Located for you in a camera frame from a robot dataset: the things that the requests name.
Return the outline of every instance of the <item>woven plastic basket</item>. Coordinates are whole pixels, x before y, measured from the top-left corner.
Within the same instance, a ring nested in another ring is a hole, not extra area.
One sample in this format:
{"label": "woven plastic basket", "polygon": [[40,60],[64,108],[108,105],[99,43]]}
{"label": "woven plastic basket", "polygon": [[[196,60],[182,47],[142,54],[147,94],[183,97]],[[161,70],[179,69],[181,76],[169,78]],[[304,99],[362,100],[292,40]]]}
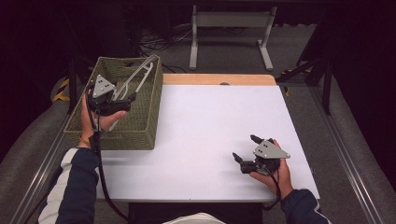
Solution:
{"label": "woven plastic basket", "polygon": [[[117,90],[145,59],[100,57],[93,69],[90,80],[101,75],[108,81],[117,82]],[[161,59],[153,62],[154,67],[132,103],[128,116],[119,121],[113,131],[101,141],[103,150],[154,149],[157,132],[158,114],[163,89],[163,70]],[[128,86],[128,94],[136,89],[147,70],[142,69]],[[76,143],[81,135],[80,122],[81,98],[78,101],[64,133]]]}

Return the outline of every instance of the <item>cable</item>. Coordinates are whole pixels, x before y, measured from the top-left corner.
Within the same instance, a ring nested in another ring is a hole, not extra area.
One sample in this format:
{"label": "cable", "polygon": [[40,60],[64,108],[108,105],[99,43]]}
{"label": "cable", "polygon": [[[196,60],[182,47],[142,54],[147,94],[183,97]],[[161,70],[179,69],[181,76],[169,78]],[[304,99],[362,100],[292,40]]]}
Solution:
{"label": "cable", "polygon": [[103,162],[102,162],[102,153],[101,153],[101,149],[100,149],[100,123],[99,123],[99,119],[100,119],[100,113],[96,113],[98,115],[97,121],[96,121],[96,125],[92,122],[92,113],[91,113],[91,109],[90,109],[90,105],[88,104],[88,98],[86,98],[87,100],[87,110],[88,110],[88,114],[90,117],[90,121],[91,121],[91,125],[92,127],[94,127],[95,132],[93,132],[93,136],[90,137],[90,143],[91,143],[91,147],[92,149],[96,152],[96,154],[99,157],[99,176],[101,179],[101,183],[102,183],[102,190],[103,193],[105,194],[105,198],[106,201],[108,203],[108,205],[110,205],[110,207],[123,219],[125,219],[126,221],[128,221],[128,217],[125,216],[120,209],[113,203],[113,201],[111,200],[110,196],[108,195],[108,190],[107,190],[107,185],[106,185],[106,180],[105,180],[105,173],[103,171]]}
{"label": "cable", "polygon": [[276,185],[276,200],[274,201],[274,203],[271,204],[271,205],[269,205],[269,206],[265,206],[264,204],[262,205],[262,210],[269,211],[269,210],[271,210],[271,209],[280,201],[280,199],[281,199],[282,197],[281,197],[281,192],[280,192],[279,184],[278,184],[278,182],[276,181],[276,179],[274,178],[274,175],[271,174],[271,172],[270,172],[266,167],[265,167],[264,169],[266,170],[266,172],[268,172],[268,174],[270,174],[271,178],[274,180],[274,183],[275,183],[275,185]]}
{"label": "cable", "polygon": [[176,39],[175,37],[173,37],[171,43],[166,42],[162,38],[150,38],[150,37],[148,39],[143,38],[142,41],[139,42],[139,46],[144,49],[148,49],[146,51],[143,51],[143,53],[151,53],[154,50],[162,51],[162,50],[168,49],[172,45],[174,45],[184,39],[187,39],[186,36],[191,32],[192,32],[192,30],[189,30],[186,34],[184,34],[179,39]]}
{"label": "cable", "polygon": [[186,70],[184,70],[182,67],[179,67],[179,66],[165,65],[165,64],[163,64],[163,66],[164,66],[165,68],[169,69],[169,71],[171,71],[171,72],[173,72],[173,73],[175,73],[175,71],[172,70],[172,69],[170,69],[170,67],[178,68],[178,69],[180,69],[181,71],[183,71],[184,73],[187,73]]}

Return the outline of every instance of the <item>dark background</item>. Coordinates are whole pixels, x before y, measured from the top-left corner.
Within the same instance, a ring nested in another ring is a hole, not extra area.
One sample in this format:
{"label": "dark background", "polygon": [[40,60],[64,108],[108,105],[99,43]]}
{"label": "dark background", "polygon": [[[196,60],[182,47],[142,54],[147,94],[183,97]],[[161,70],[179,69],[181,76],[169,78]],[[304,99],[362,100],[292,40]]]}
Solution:
{"label": "dark background", "polygon": [[[173,26],[191,20],[190,6],[2,1],[0,10],[0,161],[26,127],[51,106],[50,92],[67,75],[71,59],[86,81],[90,74],[86,67],[99,56],[138,56],[142,27],[170,38]],[[318,23],[324,10],[279,7],[275,23]],[[333,74],[378,164],[396,188],[395,9],[385,1],[366,1],[340,10],[331,21],[318,28],[303,58],[318,57],[330,39],[338,41]]]}

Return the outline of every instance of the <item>white table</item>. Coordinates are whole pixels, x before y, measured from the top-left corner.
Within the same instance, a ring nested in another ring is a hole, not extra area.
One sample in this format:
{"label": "white table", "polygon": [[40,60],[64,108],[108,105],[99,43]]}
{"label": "white table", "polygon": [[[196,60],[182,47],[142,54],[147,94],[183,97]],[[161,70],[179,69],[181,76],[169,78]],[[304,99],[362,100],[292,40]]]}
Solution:
{"label": "white table", "polygon": [[[235,152],[253,160],[250,135],[289,152],[292,185],[318,190],[278,86],[163,85],[153,150],[103,151],[110,197],[123,202],[269,202],[264,184],[243,175]],[[98,184],[98,198],[103,199]]]}

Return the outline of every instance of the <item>metal frame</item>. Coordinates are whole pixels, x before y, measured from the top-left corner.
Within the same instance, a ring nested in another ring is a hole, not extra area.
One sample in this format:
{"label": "metal frame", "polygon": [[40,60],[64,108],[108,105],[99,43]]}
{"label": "metal frame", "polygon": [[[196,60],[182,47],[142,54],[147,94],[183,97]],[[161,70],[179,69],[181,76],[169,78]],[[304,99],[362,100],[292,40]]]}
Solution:
{"label": "metal frame", "polygon": [[364,214],[367,217],[369,223],[384,223],[381,216],[379,215],[371,196],[365,187],[363,179],[359,174],[353,160],[349,156],[349,152],[347,147],[345,146],[340,133],[338,132],[337,128],[335,127],[334,122],[332,121],[332,117],[327,114],[327,112],[321,107],[321,96],[318,88],[309,87],[309,91],[311,93],[312,98],[315,101],[315,105],[319,110],[319,114],[321,115],[322,119],[326,123],[327,127],[329,128],[329,132],[332,135],[332,139],[336,146],[336,153],[340,159],[340,162],[343,164],[344,170],[346,171],[346,175],[349,179],[349,182],[354,189],[356,196],[361,203],[361,208]]}
{"label": "metal frame", "polygon": [[273,71],[274,67],[266,46],[275,14],[276,7],[272,7],[269,12],[198,12],[197,6],[193,6],[190,70],[197,67],[198,27],[262,27],[265,31],[263,38],[258,40],[259,49],[266,70]]}
{"label": "metal frame", "polygon": [[64,144],[64,127],[66,126],[69,118],[70,114],[67,114],[64,118],[61,128],[59,129],[59,132],[53,140],[52,146],[49,148],[46,158],[43,160],[40,168],[38,168],[37,172],[35,173],[35,178],[30,184],[29,189],[26,190],[26,193],[23,196],[23,199],[10,223],[24,223],[27,215],[35,204],[35,200],[37,199],[40,190],[42,190],[44,183],[50,174],[50,170],[56,161],[56,158],[61,152],[62,145]]}

